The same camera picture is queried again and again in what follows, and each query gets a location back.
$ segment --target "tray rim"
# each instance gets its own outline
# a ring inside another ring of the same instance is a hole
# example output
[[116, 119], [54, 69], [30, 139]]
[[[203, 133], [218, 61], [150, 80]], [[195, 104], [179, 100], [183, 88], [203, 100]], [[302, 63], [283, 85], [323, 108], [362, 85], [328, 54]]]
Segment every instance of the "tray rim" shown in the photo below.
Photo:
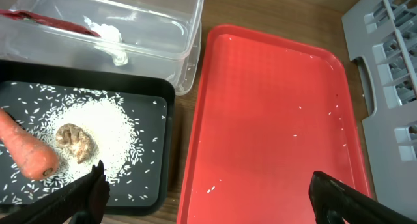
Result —
[[[98, 72], [80, 68], [65, 68], [46, 64], [21, 63], [0, 59], [0, 83], [4, 81], [34, 82], [46, 85], [79, 87], [163, 98], [167, 102], [167, 117], [158, 198], [154, 204], [146, 207], [107, 206], [104, 214], [147, 216], [158, 211], [164, 204], [169, 182], [169, 158], [175, 106], [175, 89], [170, 82], [153, 77]], [[116, 85], [116, 83], [120, 83], [121, 81], [124, 85]], [[0, 210], [1, 213], [9, 213], [15, 211], [16, 208], [23, 208], [28, 205], [0, 204]]]
[[[216, 39], [219, 36], [225, 35], [225, 34], [239, 36], [239, 37], [247, 38], [250, 40], [256, 40], [257, 42], [262, 42], [262, 43], [270, 44], [274, 46], [280, 45], [282, 47], [286, 47], [288, 49], [293, 49], [297, 51], [308, 51], [308, 53], [312, 55], [323, 58], [328, 61], [331, 67], [343, 69], [343, 72], [340, 72], [340, 73], [343, 76], [342, 77], [343, 80], [345, 81], [343, 83], [340, 83], [340, 85], [343, 85], [343, 89], [345, 90], [346, 96], [349, 96], [349, 97], [351, 96], [349, 92], [349, 86], [347, 83], [347, 77], [346, 77], [346, 73], [344, 72], [343, 64], [330, 51], [327, 51], [325, 49], [318, 48], [312, 45], [303, 44], [301, 42], [296, 42], [293, 40], [282, 38], [279, 36], [270, 35], [267, 33], [260, 32], [260, 31], [246, 29], [243, 27], [239, 27], [237, 25], [223, 24], [223, 25], [218, 25], [214, 27], [208, 34], [207, 45], [206, 45], [206, 50], [204, 54], [204, 61], [203, 61], [203, 67], [202, 67], [203, 70], [201, 71], [199, 91], [198, 91], [197, 101], [196, 101], [195, 111], [194, 111], [194, 122], [192, 126], [190, 144], [188, 146], [188, 155], [187, 155], [187, 162], [185, 166], [184, 179], [182, 182], [180, 204], [179, 204], [179, 211], [178, 211], [178, 218], [177, 218], [178, 224], [188, 223], [188, 205], [190, 202], [190, 195], [191, 195], [190, 192], [191, 192], [191, 187], [192, 187], [192, 182], [193, 182], [194, 165], [195, 165], [197, 151], [198, 151], [199, 132], [201, 129], [201, 121], [202, 121], [201, 113], [204, 110], [205, 94], [206, 94], [206, 89], [207, 89], [207, 78], [210, 72], [211, 57], [214, 52], [213, 46], [214, 46], [214, 43], [216, 42]], [[354, 111], [353, 111], [351, 99], [349, 99], [349, 104], [346, 105], [346, 108], [347, 108], [346, 109], [347, 124], [349, 125], [349, 127], [351, 127], [354, 130], [352, 134], [354, 136], [354, 139], [352, 140], [355, 142], [353, 146], [349, 147], [349, 152], [351, 151], [351, 148], [352, 148], [352, 150], [354, 150], [354, 156], [356, 156], [356, 166], [358, 167], [355, 168], [357, 170], [355, 172], [359, 173], [358, 176], [360, 176], [360, 178], [362, 179], [362, 181], [360, 181], [362, 182], [361, 192], [364, 195], [371, 197], [369, 180], [368, 180], [367, 172], [365, 169], [364, 156], [363, 156], [363, 152], [361, 149], [361, 144], [360, 144], [359, 135], [358, 135], [358, 128], [356, 127], [356, 121], [354, 117]]]

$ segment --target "dish rack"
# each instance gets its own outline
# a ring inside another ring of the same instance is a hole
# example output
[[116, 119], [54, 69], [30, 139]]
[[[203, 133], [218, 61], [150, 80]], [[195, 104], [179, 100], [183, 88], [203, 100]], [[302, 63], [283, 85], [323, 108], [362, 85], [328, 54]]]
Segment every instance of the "dish rack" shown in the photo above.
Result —
[[377, 199], [417, 220], [417, 0], [360, 0], [342, 20], [370, 115], [363, 125]]

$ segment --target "black tray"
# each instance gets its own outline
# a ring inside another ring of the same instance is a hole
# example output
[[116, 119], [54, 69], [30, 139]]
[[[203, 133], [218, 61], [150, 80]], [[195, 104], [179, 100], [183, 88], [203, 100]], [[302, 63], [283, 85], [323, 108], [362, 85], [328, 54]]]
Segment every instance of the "black tray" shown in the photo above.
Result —
[[[10, 85], [12, 82], [16, 82], [17, 85]], [[132, 174], [137, 177], [138, 183], [135, 184], [135, 180], [132, 180], [130, 184], [126, 181], [121, 181], [115, 186], [111, 186], [110, 200], [106, 208], [106, 214], [113, 215], [134, 215], [134, 216], [146, 216], [159, 209], [164, 203], [167, 195], [167, 183], [168, 183], [168, 171], [169, 171], [169, 151], [171, 147], [171, 134], [173, 125], [173, 112], [175, 102], [175, 90], [173, 86], [163, 80], [155, 79], [151, 77], [139, 77], [129, 76], [124, 74], [111, 74], [105, 72], [87, 71], [75, 68], [62, 68], [56, 66], [44, 66], [39, 64], [27, 64], [17, 63], [12, 61], [0, 61], [0, 107], [4, 105], [10, 106], [5, 110], [12, 115], [15, 119], [25, 116], [24, 109], [30, 108], [29, 104], [33, 101], [27, 101], [27, 105], [14, 104], [18, 98], [25, 100], [31, 100], [38, 98], [36, 96], [39, 92], [33, 92], [29, 85], [36, 87], [36, 84], [51, 85], [56, 87], [58, 93], [69, 93], [74, 87], [86, 88], [92, 90], [105, 90], [109, 93], [118, 92], [125, 99], [123, 108], [126, 110], [126, 114], [131, 118], [141, 118], [141, 127], [147, 125], [148, 128], [144, 128], [146, 132], [153, 131], [154, 133], [148, 133], [149, 136], [144, 136], [141, 139], [145, 142], [151, 140], [153, 137], [158, 137], [160, 140], [160, 151], [156, 153], [150, 153], [152, 156], [149, 161], [155, 161], [155, 165], [160, 165], [160, 171], [152, 173], [152, 176], [147, 174], [143, 176], [143, 170], [146, 169], [142, 163], [137, 163], [132, 166]], [[155, 108], [156, 105], [152, 104], [152, 101], [158, 101], [159, 108]], [[165, 124], [154, 124], [156, 117], [161, 119], [161, 112], [166, 116]], [[0, 200], [4, 194], [7, 193], [19, 193], [20, 188], [30, 181], [24, 178], [21, 174], [19, 180], [13, 184], [10, 183], [10, 175], [14, 170], [10, 167], [13, 161], [6, 155], [5, 148], [0, 147], [3, 151], [3, 155], [0, 155]], [[8, 184], [8, 189], [3, 191], [4, 184]], [[135, 194], [140, 192], [141, 189], [145, 189], [149, 198], [142, 200], [139, 196], [135, 196], [135, 201], [127, 199], [127, 194]], [[42, 191], [42, 184], [38, 182], [36, 187]], [[24, 199], [23, 204], [18, 206], [25, 206], [30, 203], [29, 199]], [[10, 212], [16, 205], [14, 204], [0, 204], [0, 212]]]

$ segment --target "wooden table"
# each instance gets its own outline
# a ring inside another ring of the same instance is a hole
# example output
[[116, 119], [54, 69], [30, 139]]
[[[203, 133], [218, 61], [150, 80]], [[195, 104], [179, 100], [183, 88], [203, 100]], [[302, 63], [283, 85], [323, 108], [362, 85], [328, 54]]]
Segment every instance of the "wooden table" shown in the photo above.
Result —
[[201, 50], [199, 70], [193, 89], [186, 96], [178, 97], [175, 106], [177, 112], [175, 134], [179, 138], [173, 142], [175, 161], [173, 162], [174, 169], [171, 173], [172, 183], [169, 187], [168, 198], [160, 211], [151, 216], [106, 216], [103, 223], [176, 223], [207, 35], [213, 27], [225, 23], [318, 46], [331, 51], [341, 60], [346, 69], [367, 172], [369, 177], [371, 175], [362, 130], [362, 119], [368, 114], [365, 100], [362, 97], [358, 67], [349, 61], [341, 23], [342, 13], [297, 0], [205, 0], [204, 4], [203, 41], [201, 43], [203, 49]]

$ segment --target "carrot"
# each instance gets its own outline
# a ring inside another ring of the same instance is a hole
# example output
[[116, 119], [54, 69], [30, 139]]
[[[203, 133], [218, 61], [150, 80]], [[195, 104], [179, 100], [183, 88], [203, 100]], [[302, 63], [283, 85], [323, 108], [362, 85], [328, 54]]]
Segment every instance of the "carrot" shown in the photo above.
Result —
[[57, 171], [56, 153], [41, 140], [22, 129], [2, 109], [0, 109], [0, 140], [26, 178], [42, 180]]

